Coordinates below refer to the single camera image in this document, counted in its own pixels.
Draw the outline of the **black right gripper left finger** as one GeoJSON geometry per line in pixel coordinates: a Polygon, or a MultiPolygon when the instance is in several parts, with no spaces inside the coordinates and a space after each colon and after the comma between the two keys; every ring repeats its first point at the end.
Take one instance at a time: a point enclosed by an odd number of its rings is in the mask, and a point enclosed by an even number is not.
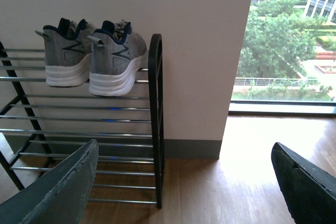
{"type": "Polygon", "coordinates": [[[79,223],[96,176],[96,140],[1,204],[1,223],[79,223]]]}

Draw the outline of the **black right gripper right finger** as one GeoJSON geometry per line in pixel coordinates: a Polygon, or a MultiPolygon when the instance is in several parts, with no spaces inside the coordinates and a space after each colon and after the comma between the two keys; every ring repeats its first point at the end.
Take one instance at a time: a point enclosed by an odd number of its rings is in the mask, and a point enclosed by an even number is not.
{"type": "Polygon", "coordinates": [[[335,177],[279,142],[271,162],[295,223],[335,223],[335,177]]]}

